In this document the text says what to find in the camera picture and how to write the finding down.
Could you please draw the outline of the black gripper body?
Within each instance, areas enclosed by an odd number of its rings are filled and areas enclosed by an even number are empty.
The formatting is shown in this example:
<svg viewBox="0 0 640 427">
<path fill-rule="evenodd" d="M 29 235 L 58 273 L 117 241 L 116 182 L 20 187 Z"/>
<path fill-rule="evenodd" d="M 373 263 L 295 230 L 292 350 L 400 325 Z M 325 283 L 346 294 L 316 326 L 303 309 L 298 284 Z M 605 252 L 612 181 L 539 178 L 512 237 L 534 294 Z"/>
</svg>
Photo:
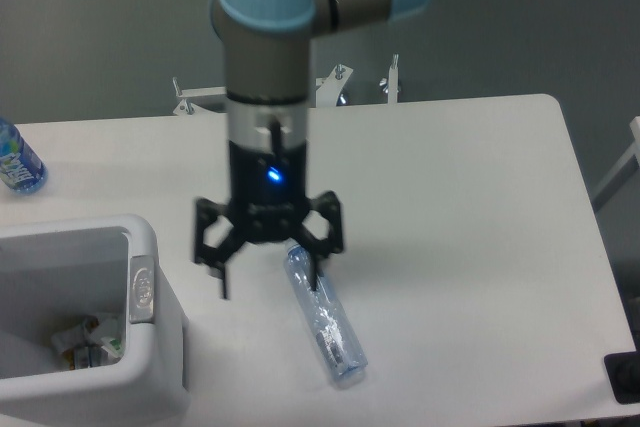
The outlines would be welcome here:
<svg viewBox="0 0 640 427">
<path fill-rule="evenodd" d="M 229 144 L 229 219 L 248 243 L 279 243 L 294 235 L 310 212 L 306 195 L 307 145 L 271 152 Z"/>
</svg>

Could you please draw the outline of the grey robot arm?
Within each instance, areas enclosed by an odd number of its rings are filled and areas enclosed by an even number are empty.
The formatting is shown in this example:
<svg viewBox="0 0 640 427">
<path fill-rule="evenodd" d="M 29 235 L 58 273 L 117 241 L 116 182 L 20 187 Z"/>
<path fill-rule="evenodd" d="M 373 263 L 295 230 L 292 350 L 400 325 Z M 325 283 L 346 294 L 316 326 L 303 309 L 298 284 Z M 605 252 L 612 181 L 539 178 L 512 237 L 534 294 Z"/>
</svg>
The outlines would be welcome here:
<svg viewBox="0 0 640 427">
<path fill-rule="evenodd" d="M 229 200 L 195 202 L 193 260 L 225 279 L 245 245 L 298 242 L 309 278 L 344 249 L 336 193 L 309 197 L 313 39 L 423 11 L 430 0 L 209 0 L 223 45 Z"/>
</svg>

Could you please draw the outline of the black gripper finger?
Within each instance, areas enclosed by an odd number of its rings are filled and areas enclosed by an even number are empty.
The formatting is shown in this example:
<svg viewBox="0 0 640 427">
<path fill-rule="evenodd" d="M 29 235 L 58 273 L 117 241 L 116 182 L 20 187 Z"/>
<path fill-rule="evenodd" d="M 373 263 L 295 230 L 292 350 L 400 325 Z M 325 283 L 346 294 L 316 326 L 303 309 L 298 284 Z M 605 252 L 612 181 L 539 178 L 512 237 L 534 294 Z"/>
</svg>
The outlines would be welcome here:
<svg viewBox="0 0 640 427">
<path fill-rule="evenodd" d="M 226 204 L 219 204 L 204 197 L 195 199 L 193 262 L 206 265 L 209 274 L 220 280 L 221 297 L 224 300 L 230 299 L 227 262 L 246 243 L 246 235 L 235 225 L 233 218 L 228 216 L 228 210 Z M 229 220 L 231 228 L 216 246 L 212 246 L 206 242 L 205 234 L 220 218 Z"/>
<path fill-rule="evenodd" d="M 318 278 L 321 274 L 321 262 L 333 254 L 344 252 L 342 204 L 334 191 L 325 191 L 315 198 L 306 201 L 306 213 L 302 217 L 298 228 L 298 243 L 310 256 L 310 274 L 308 277 L 310 288 L 317 290 Z M 304 222 L 311 213 L 317 213 L 327 223 L 326 235 L 317 238 L 307 229 Z"/>
</svg>

